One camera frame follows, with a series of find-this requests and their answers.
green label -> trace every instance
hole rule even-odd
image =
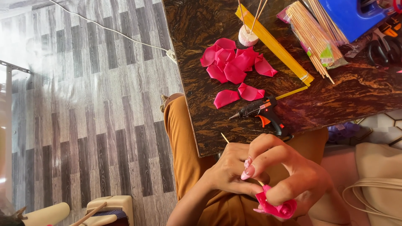
[[[330,64],[332,64],[334,62],[334,56],[332,55],[330,46],[327,46],[327,48],[324,49],[324,51],[322,51],[322,53],[320,55],[320,60],[321,60],[321,64],[324,67],[328,67]]]

white cable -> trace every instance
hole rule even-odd
[[[128,38],[128,39],[130,39],[130,40],[133,41],[133,42],[140,43],[140,44],[142,44],[142,45],[147,45],[147,46],[150,46],[150,47],[153,47],[153,48],[157,48],[157,49],[161,49],[161,50],[164,50],[164,51],[168,52],[167,49],[163,49],[163,48],[160,48],[160,47],[157,47],[157,46],[148,45],[148,44],[142,43],[142,42],[140,42],[140,41],[136,41],[136,40],[134,40],[134,39],[128,37],[127,35],[122,34],[121,32],[118,32],[118,31],[112,30],[112,29],[110,29],[110,28],[104,27],[104,26],[98,24],[97,22],[92,21],[92,20],[89,20],[89,19],[87,19],[87,18],[85,18],[85,17],[83,17],[83,16],[81,16],[81,15],[79,15],[79,14],[77,14],[77,13],[70,12],[70,11],[66,10],[63,6],[61,6],[59,3],[57,3],[57,2],[55,2],[55,1],[53,1],[53,0],[49,0],[49,1],[51,1],[51,2],[53,2],[54,4],[60,6],[63,10],[65,10],[65,11],[68,12],[68,13],[77,15],[77,16],[81,17],[81,18],[84,19],[84,20],[87,20],[87,21],[89,21],[89,22],[95,23],[95,24],[101,26],[102,28],[104,28],[104,29],[106,29],[106,30],[116,32],[116,33],[118,33],[118,34],[120,34],[120,35],[122,35],[122,36],[124,36],[124,37],[126,37],[126,38]]]

brown pants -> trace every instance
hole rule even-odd
[[[168,104],[164,121],[172,146],[177,199],[180,201],[216,161],[212,156],[198,157],[185,97],[179,97]],[[320,164],[327,139],[328,130],[323,128],[298,134],[287,144],[307,159]],[[271,177],[270,186],[275,186],[289,176],[282,165],[270,167],[266,171]],[[249,196],[219,191],[209,200],[198,225],[298,225],[294,220],[282,223],[272,216],[256,213],[252,209],[257,207],[258,202]]]

purple object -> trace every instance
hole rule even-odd
[[[360,126],[351,122],[328,127],[328,143],[353,137],[360,130]]]

beige bag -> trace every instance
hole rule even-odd
[[[351,206],[367,212],[372,226],[402,226],[402,150],[362,143],[355,155],[360,180],[342,192],[343,199],[351,205],[347,196],[354,194],[366,209]]]

